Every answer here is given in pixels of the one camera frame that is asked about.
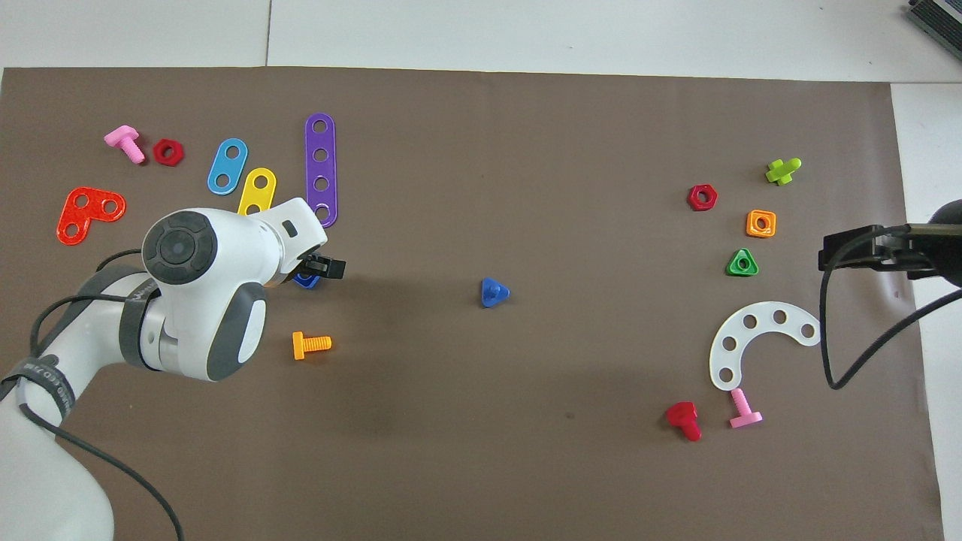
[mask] green triangle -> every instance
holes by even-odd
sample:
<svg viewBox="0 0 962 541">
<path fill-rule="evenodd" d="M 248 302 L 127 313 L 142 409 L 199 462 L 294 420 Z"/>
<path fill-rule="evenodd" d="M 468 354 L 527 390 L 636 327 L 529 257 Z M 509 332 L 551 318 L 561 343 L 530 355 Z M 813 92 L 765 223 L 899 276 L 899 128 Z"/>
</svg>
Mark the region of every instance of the green triangle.
<svg viewBox="0 0 962 541">
<path fill-rule="evenodd" d="M 754 276 L 758 273 L 758 264 L 748 248 L 742 248 L 731 257 L 725 271 L 729 276 Z"/>
</svg>

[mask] red hexagonal nut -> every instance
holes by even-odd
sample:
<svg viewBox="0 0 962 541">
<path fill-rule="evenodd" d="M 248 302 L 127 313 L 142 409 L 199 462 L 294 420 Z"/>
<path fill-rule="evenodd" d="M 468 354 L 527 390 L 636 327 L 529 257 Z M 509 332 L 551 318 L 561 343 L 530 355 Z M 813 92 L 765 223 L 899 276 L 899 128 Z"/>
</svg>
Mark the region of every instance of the red hexagonal nut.
<svg viewBox="0 0 962 541">
<path fill-rule="evenodd" d="M 695 211 L 711 210 L 718 200 L 719 193 L 711 184 L 697 184 L 688 191 L 688 204 L 692 205 L 692 210 Z"/>
<path fill-rule="evenodd" d="M 161 139 L 154 145 L 154 161 L 174 167 L 184 159 L 184 146 L 173 139 Z"/>
</svg>

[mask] blue triangular piece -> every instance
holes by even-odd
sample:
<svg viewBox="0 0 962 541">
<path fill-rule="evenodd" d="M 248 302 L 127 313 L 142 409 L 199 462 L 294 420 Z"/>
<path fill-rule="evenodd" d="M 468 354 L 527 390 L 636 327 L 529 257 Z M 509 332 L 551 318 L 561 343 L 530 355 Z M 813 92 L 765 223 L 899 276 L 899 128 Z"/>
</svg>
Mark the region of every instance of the blue triangular piece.
<svg viewBox="0 0 962 541">
<path fill-rule="evenodd" d="M 493 278 L 481 280 L 481 304 L 491 308 L 500 304 L 502 300 L 511 296 L 511 290 Z"/>
</svg>

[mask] red toy plate with holes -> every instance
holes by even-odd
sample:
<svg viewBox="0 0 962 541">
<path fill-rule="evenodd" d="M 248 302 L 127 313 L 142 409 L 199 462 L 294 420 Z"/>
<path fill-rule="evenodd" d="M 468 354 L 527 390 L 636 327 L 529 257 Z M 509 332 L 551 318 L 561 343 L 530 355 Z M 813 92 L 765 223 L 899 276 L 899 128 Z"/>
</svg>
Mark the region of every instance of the red toy plate with holes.
<svg viewBox="0 0 962 541">
<path fill-rule="evenodd" d="M 87 237 L 90 221 L 115 221 L 127 210 L 127 201 L 119 193 L 81 186 L 74 188 L 63 203 L 57 238 L 68 246 L 78 245 Z"/>
</svg>

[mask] black button pad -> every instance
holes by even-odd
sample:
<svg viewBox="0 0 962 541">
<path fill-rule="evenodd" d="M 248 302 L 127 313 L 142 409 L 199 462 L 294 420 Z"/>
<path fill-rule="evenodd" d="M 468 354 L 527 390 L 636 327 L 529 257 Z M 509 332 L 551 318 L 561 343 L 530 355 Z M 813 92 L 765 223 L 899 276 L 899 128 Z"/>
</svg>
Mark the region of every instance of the black button pad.
<svg viewBox="0 0 962 541">
<path fill-rule="evenodd" d="M 157 222 L 143 240 L 143 260 L 165 284 L 190 283 L 204 274 L 217 255 L 217 235 L 207 217 L 194 211 L 174 213 Z"/>
</svg>

